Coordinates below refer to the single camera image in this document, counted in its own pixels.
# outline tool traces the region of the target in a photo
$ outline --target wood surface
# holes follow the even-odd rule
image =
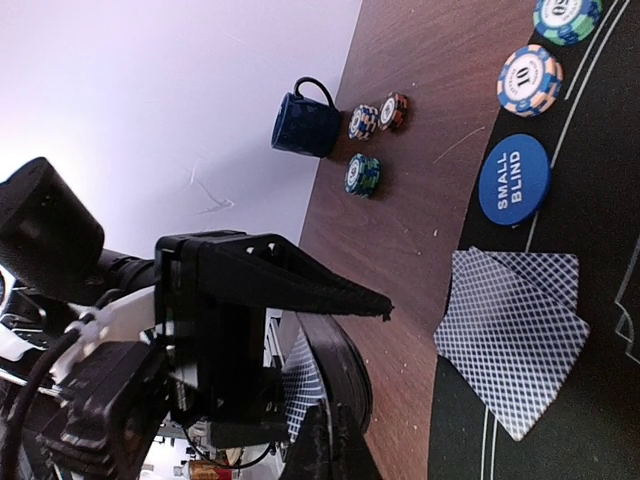
[[[320,162],[302,247],[341,275],[391,297],[393,320],[342,319],[367,362],[375,410],[367,440],[385,479],[427,478],[436,352],[456,248],[499,108],[507,57],[533,30],[533,2],[365,0],[337,106],[343,135]],[[400,132],[349,140],[357,105],[410,97]],[[371,199],[344,191],[355,153],[382,162]]]

